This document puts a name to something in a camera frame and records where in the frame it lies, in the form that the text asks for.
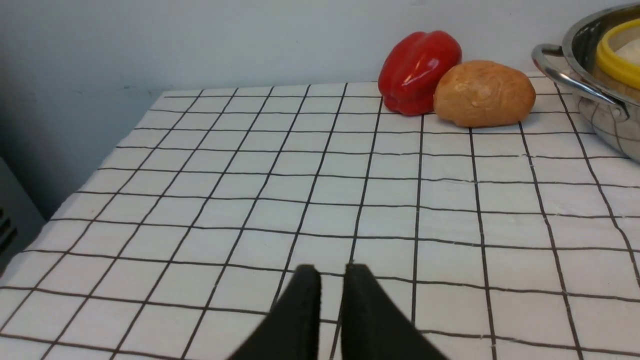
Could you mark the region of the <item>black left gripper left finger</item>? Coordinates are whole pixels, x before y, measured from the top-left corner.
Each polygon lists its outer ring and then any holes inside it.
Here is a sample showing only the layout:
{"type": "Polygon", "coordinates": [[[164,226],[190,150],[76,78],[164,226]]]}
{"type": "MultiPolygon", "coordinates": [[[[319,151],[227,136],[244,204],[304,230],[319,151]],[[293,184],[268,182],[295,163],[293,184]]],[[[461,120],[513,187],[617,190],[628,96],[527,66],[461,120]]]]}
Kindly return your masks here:
{"type": "Polygon", "coordinates": [[[265,319],[230,360],[316,360],[319,353],[322,278],[299,265],[265,319]]]}

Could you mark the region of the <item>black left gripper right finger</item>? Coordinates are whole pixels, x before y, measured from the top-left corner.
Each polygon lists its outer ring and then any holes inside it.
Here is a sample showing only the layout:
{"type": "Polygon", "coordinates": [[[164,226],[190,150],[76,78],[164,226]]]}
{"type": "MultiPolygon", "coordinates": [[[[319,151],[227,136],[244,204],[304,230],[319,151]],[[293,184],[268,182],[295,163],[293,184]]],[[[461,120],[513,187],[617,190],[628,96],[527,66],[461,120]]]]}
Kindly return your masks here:
{"type": "Polygon", "coordinates": [[[445,360],[393,303],[365,264],[346,265],[342,290],[343,360],[445,360]]]}

